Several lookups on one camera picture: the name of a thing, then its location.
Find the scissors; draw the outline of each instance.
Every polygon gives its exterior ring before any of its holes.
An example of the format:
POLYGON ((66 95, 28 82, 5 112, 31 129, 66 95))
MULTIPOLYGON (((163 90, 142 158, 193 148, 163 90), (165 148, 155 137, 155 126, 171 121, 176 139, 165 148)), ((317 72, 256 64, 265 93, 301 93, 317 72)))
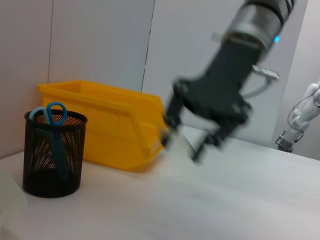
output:
MULTIPOLYGON (((64 124, 64 122, 67 119, 67 115, 68 115, 66 106, 63 105, 61 102, 55 101, 55 102, 49 103, 47 105, 46 109, 43 106, 39 106, 39 107, 35 108, 29 114, 29 119, 33 120, 35 117, 35 114, 38 113, 39 111, 43 112, 45 123, 53 125, 53 126, 61 126, 62 124, 64 124), (51 108, 53 106, 60 106, 63 111, 62 117, 58 122, 55 122, 53 114, 52 114, 51 108)), ((54 131, 52 133, 50 131, 48 132, 48 131, 42 130, 42 129, 37 129, 37 130, 40 132, 44 132, 46 135, 46 139, 47 139, 49 146, 51 148, 53 161, 54 161, 55 166, 57 168, 59 178, 61 178, 63 180, 67 179, 68 175, 69 175, 69 171, 68 171, 67 159, 66 159, 66 155, 65 155, 65 146, 62 141, 60 132, 54 131)))

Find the white wall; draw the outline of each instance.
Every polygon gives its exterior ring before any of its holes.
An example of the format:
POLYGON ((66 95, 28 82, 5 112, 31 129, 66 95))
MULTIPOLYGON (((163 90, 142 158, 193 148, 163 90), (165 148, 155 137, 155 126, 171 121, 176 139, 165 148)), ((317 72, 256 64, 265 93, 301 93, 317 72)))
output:
MULTIPOLYGON (((276 138, 289 126, 287 117, 295 104, 300 102, 307 87, 320 78, 320 1, 309 0, 291 72, 283 95, 271 147, 276 138)), ((303 139, 294 145, 293 152, 320 160, 320 117, 315 118, 305 131, 303 139)))
POLYGON ((140 91, 154 0, 54 0, 50 82, 140 91))
POLYGON ((52 0, 0 1, 0 158, 24 148, 24 114, 48 80, 52 0))
MULTIPOLYGON (((155 2, 143 92, 159 95, 167 103, 172 94, 172 81, 185 76, 193 78, 204 71, 220 44, 211 40, 213 33, 223 34, 242 0, 158 0, 155 2)), ((254 108, 251 121, 235 136, 247 142, 268 146, 273 138, 283 93, 291 70, 296 44, 307 1, 299 0, 290 21, 263 67, 280 73, 281 81, 249 102, 254 108)), ((264 84, 253 75, 243 92, 264 84)), ((183 123, 196 128, 211 124, 185 114, 183 123)))

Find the yellow plastic bin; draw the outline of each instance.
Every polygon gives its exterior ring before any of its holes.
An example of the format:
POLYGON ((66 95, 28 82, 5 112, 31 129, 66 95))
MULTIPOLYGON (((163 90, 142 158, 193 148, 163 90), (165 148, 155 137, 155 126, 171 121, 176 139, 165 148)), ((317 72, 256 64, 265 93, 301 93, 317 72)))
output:
POLYGON ((88 118, 83 158, 121 170, 150 163, 162 150, 160 97, 79 80, 41 84, 43 105, 62 102, 88 118))

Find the black mesh pencil holder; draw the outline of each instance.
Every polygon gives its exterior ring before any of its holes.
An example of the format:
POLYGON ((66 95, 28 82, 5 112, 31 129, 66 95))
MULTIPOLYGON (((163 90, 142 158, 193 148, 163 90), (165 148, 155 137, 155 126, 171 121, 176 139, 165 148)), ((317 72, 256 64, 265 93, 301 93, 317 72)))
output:
MULTIPOLYGON (((62 125, 46 124, 41 111, 29 119, 24 115, 25 141, 23 189, 34 196, 59 198, 74 193, 80 187, 88 119, 77 112, 67 111, 62 125)), ((53 109, 58 122, 62 110, 53 109)))

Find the table surface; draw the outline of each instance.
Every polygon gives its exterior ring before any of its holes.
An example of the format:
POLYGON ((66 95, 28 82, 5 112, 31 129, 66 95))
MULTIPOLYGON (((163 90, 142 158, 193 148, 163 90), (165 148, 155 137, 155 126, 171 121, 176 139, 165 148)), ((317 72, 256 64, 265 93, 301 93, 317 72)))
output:
MULTIPOLYGON (((194 142, 201 132, 185 128, 194 142)), ((194 165, 176 144, 145 174, 85 162, 67 197, 26 194, 8 240, 294 240, 320 237, 320 162, 231 139, 194 165)), ((23 154, 0 160, 19 186, 23 154)))

